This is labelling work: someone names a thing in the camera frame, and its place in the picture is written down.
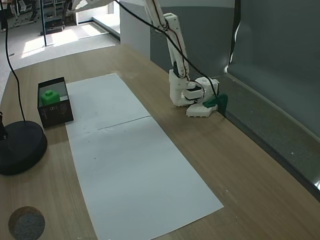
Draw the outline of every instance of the open box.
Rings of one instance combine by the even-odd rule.
[[[59,101],[44,105],[41,96],[45,95],[46,91],[58,93]],[[74,120],[64,77],[38,84],[37,108],[43,128],[49,128]]]

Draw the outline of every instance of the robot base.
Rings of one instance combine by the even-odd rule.
[[[208,118],[212,112],[216,111],[218,109],[218,106],[213,107],[205,107],[202,103],[197,103],[191,105],[187,111],[186,115],[188,117],[201,117],[201,118]]]

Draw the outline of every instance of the black round base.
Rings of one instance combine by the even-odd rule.
[[[41,160],[47,150],[47,138],[41,126],[32,121],[18,121],[5,130],[8,139],[0,141],[0,174],[20,174]]]

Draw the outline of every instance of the green block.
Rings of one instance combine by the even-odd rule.
[[[221,113],[225,117],[227,105],[228,105],[228,96],[224,93],[219,94],[217,97],[213,96],[211,99],[204,102],[203,105],[206,108],[212,108],[212,107],[218,105],[218,112]]]
[[[47,90],[44,94],[40,96],[42,106],[47,106],[50,104],[55,104],[60,102],[60,95],[56,91]]]

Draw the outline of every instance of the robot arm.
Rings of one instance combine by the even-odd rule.
[[[187,56],[178,16],[173,13],[163,14],[158,0],[144,0],[144,6],[149,21],[158,29],[165,31],[183,55]],[[173,66],[169,71],[170,98],[173,104],[177,107],[190,105],[186,112],[189,117],[209,117],[217,107],[204,107],[202,103],[214,95],[211,83],[217,92],[219,82],[211,79],[210,83],[205,77],[191,81],[189,64],[171,41],[167,42]]]
[[[144,0],[146,14],[149,21],[157,28],[165,31],[174,41],[175,45],[180,48],[185,56],[187,56],[185,41],[182,36],[179,19],[173,13],[162,12],[158,0]],[[181,54],[176,50],[170,41],[168,41],[171,63],[176,65],[179,77],[189,78],[189,64],[184,61]]]

